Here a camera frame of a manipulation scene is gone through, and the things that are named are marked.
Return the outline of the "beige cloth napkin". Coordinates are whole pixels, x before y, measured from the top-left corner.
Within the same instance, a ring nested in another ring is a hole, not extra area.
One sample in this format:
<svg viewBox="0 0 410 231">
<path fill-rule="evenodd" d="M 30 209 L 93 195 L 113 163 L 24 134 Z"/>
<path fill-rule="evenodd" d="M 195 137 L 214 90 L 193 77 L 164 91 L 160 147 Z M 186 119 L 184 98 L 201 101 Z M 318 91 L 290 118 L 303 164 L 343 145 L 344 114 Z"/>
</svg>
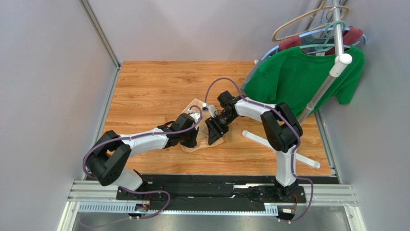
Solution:
<svg viewBox="0 0 410 231">
<path fill-rule="evenodd" d="M 190 104 L 188 104 L 186 106 L 186 108 L 183 110 L 183 112 L 188 113 L 189 108 L 193 105 L 197 105 L 197 106 L 202 108 L 203 103 L 204 103 L 203 101 L 195 98 L 194 100 L 192 100 L 190 102 Z M 196 109 L 196 108 L 193 108 L 192 112 L 193 113 L 198 113 L 199 110 Z M 213 144 L 211 144 L 211 145 L 208 144 L 208 139 L 209 139 L 208 128 L 207 128 L 207 125 L 206 125 L 205 121 L 210 117 L 211 117 L 211 115 L 210 115 L 209 112 L 203 112 L 203 118 L 202 118 L 201 122 L 198 125 L 199 129 L 198 129 L 198 135 L 197 135 L 197 138 L 196 138 L 197 145 L 193 148 L 188 148 L 188 147 L 182 146 L 182 144 L 181 144 L 180 147 L 184 152 L 192 153 L 192 152 L 195 152 L 197 150 L 216 147 L 216 146 L 221 145 L 222 143 L 224 143 L 223 138 L 220 138 L 217 141 L 215 141 Z"/>
</svg>

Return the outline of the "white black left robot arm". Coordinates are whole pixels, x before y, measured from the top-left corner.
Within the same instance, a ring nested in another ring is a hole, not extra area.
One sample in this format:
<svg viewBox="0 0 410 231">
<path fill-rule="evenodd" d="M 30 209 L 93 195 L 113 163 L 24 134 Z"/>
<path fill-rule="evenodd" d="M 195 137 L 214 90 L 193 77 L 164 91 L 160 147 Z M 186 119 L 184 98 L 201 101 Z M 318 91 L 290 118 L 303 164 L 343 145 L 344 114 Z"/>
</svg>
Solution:
<svg viewBox="0 0 410 231">
<path fill-rule="evenodd" d="M 182 113 L 175 121 L 150 131 L 119 135 L 110 130 L 104 133 L 83 158 L 83 169 L 102 186 L 116 185 L 130 191 L 143 184 L 137 171 L 125 165 L 129 158 L 152 150 L 162 150 L 178 144 L 196 145 L 200 113 Z"/>
</svg>

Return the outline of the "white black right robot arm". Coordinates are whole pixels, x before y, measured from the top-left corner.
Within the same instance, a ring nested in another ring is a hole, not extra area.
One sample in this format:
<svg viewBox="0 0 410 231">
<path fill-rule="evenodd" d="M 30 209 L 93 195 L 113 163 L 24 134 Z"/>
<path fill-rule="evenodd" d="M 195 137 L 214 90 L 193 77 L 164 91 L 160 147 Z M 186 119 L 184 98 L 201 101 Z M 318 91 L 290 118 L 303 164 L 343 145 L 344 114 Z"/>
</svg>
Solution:
<svg viewBox="0 0 410 231">
<path fill-rule="evenodd" d="M 242 95 L 233 97 L 228 91 L 218 96 L 220 114 L 212 115 L 205 123 L 211 145 L 228 132 L 229 124 L 239 116 L 262 123 L 269 145 L 275 150 L 277 173 L 275 184 L 280 197 L 289 197 L 297 189 L 295 151 L 303 134 L 301 126 L 285 103 L 264 104 Z"/>
</svg>

